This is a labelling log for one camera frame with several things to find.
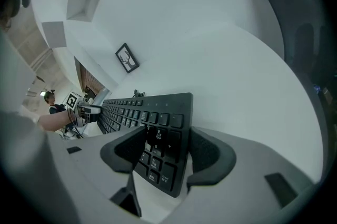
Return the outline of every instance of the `white table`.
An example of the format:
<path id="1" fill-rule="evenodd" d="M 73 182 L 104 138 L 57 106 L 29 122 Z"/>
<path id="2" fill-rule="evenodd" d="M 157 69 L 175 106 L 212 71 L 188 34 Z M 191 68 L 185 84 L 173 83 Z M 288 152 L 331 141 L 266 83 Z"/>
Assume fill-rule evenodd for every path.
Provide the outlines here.
<path id="1" fill-rule="evenodd" d="M 193 126 L 261 142 L 314 182 L 321 177 L 321 132 L 304 88 L 277 54 L 239 27 L 181 40 L 130 73 L 107 98 L 129 98 L 134 89 L 146 96 L 191 92 Z M 101 132 L 93 124 L 86 133 Z M 184 191 L 176 200 L 161 191 L 149 197 L 150 184 L 137 176 L 138 200 L 148 221 L 159 222 L 184 197 Z M 145 199 L 152 211 L 144 210 Z"/>

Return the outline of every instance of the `picture frame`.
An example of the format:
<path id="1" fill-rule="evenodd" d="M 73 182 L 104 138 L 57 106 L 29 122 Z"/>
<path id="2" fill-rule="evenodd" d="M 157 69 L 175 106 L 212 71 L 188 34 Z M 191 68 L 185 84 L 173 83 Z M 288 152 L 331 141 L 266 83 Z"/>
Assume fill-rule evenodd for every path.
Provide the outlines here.
<path id="1" fill-rule="evenodd" d="M 115 54 L 127 73 L 139 67 L 138 61 L 126 43 L 124 43 Z"/>

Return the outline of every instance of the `black keyboard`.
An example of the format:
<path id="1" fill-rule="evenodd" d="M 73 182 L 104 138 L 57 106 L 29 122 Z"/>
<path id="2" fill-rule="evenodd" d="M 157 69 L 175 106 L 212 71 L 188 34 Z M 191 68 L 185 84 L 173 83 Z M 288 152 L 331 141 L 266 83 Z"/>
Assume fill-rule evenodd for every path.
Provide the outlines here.
<path id="1" fill-rule="evenodd" d="M 104 100 L 97 125 L 103 134 L 145 126 L 145 151 L 135 171 L 177 197 L 186 167 L 192 109 L 191 93 Z"/>

